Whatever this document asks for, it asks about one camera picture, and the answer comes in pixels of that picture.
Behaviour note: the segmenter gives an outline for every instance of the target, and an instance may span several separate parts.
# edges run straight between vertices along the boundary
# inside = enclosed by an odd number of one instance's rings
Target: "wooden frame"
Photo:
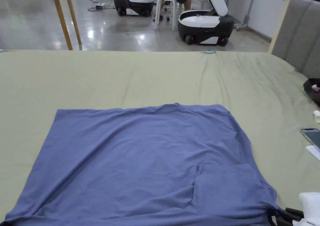
[[[73,25],[75,27],[78,43],[79,43],[79,45],[81,45],[82,44],[81,43],[81,37],[80,37],[80,33],[79,33],[78,24],[77,24],[77,21],[76,21],[76,16],[75,16],[75,12],[74,12],[74,9],[73,9],[73,5],[72,5],[71,0],[67,0],[67,1],[68,1],[68,6],[69,6],[69,9],[70,9]],[[62,30],[63,30],[64,37],[65,37],[66,42],[67,42],[68,50],[72,50],[72,44],[71,44],[71,41],[70,41],[70,37],[69,37],[68,29],[67,29],[67,24],[66,24],[64,15],[63,15],[63,11],[62,11],[60,0],[54,0],[54,3],[56,5],[57,13],[58,13],[58,16],[59,16],[59,19],[60,19],[60,23],[61,23],[61,27],[62,27]]]
[[[276,43],[276,41],[277,41],[277,38],[278,38],[278,35],[279,35],[279,31],[280,31],[282,22],[283,22],[283,20],[284,20],[284,16],[285,16],[285,14],[287,13],[287,10],[288,10],[288,7],[289,7],[289,3],[290,3],[290,0],[285,0],[283,16],[281,17],[281,24],[279,24],[278,28],[276,29],[276,34],[275,34],[275,36],[272,38],[272,41],[271,41],[271,43],[270,43],[270,47],[269,47],[269,50],[268,50],[268,53],[269,53],[269,54],[272,53],[272,50],[273,50],[273,48],[275,47],[275,43]]]

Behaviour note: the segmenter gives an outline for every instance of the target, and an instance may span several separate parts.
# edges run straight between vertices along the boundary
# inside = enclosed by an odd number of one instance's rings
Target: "black bag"
[[[312,85],[320,84],[320,79],[308,79],[304,84],[304,91],[308,94],[309,98],[320,104],[320,91],[316,92],[311,87]]]

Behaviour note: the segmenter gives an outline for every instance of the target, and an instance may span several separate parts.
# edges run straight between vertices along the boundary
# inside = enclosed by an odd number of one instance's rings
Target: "white stool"
[[[172,30],[174,30],[174,27],[176,25],[176,3],[177,3],[176,0],[157,0],[156,17],[155,17],[155,29],[157,29],[158,24],[159,24],[161,2],[162,1],[171,1],[171,2],[173,2],[173,6],[172,6]],[[181,13],[181,11],[182,11],[182,4],[179,4],[179,12]]]

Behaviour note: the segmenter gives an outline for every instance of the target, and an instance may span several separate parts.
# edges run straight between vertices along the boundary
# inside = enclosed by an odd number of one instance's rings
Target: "smartphone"
[[[302,129],[301,133],[305,138],[320,151],[320,130],[318,129]]]

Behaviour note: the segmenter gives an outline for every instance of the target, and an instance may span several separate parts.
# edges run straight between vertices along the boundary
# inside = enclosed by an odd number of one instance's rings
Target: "white wall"
[[[251,0],[229,0],[228,14],[236,18],[239,22],[244,21],[248,12]]]
[[[250,0],[229,0],[229,14],[240,22],[248,12]],[[249,27],[273,37],[283,15],[284,0],[254,0],[249,18]]]

